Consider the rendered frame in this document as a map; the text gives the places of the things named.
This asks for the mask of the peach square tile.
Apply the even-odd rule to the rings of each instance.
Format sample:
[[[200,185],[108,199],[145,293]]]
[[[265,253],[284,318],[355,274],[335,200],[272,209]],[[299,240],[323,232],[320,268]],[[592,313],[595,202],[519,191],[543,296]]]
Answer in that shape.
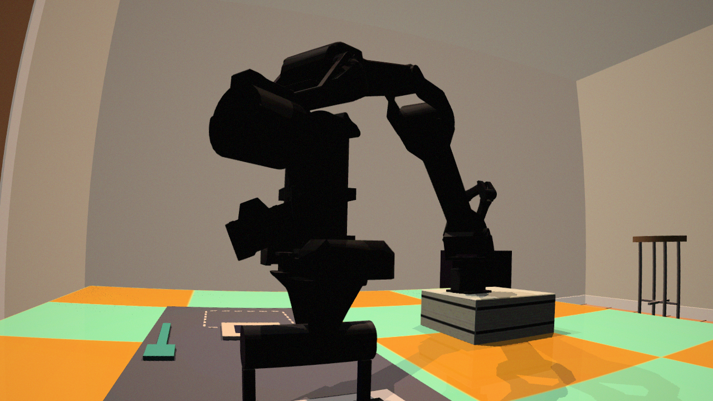
[[[222,322],[223,339],[240,339],[242,325],[278,325],[278,322]]]

